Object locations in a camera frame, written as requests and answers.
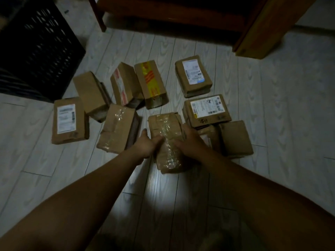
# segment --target person's right hand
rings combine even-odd
[[[206,153],[209,148],[195,129],[184,123],[183,130],[186,134],[186,140],[183,142],[176,140],[174,144],[185,156],[198,160],[199,155]]]

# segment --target box with shipping label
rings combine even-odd
[[[155,61],[134,66],[145,98],[147,109],[165,105],[169,99]]]
[[[193,128],[232,120],[221,94],[186,100],[183,115],[186,123]]]
[[[56,100],[51,143],[63,144],[89,139],[89,125],[88,115],[79,97]]]
[[[105,87],[102,86],[91,71],[74,77],[73,83],[88,116],[98,122],[103,122],[111,104],[111,98]]]
[[[198,130],[198,134],[208,147],[221,153],[220,134],[213,125]]]
[[[210,92],[213,83],[198,55],[176,61],[175,67],[185,98]]]
[[[154,154],[161,173],[180,173],[188,169],[185,156],[175,147],[176,139],[183,141],[182,120],[178,113],[152,115],[148,118],[151,137],[163,135],[164,141]]]
[[[135,109],[111,104],[97,148],[120,153],[135,143],[140,118]]]
[[[222,153],[231,159],[254,153],[244,121],[232,121],[218,125],[223,141]]]
[[[120,63],[111,76],[116,104],[137,108],[144,100],[142,88],[134,68],[126,63]]]

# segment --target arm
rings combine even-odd
[[[37,206],[0,239],[0,250],[85,249],[135,167],[161,140],[160,136],[150,140],[143,130],[131,148]]]
[[[335,219],[307,198],[208,148],[186,124],[176,146],[220,180],[224,194],[270,250],[332,250]]]

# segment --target black basket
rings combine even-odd
[[[84,54],[52,0],[26,0],[0,32],[0,92],[61,99]]]

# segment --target person's right arm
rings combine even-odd
[[[176,146],[207,168],[224,195],[270,250],[334,250],[335,218],[309,199],[257,175],[208,148],[184,124]]]

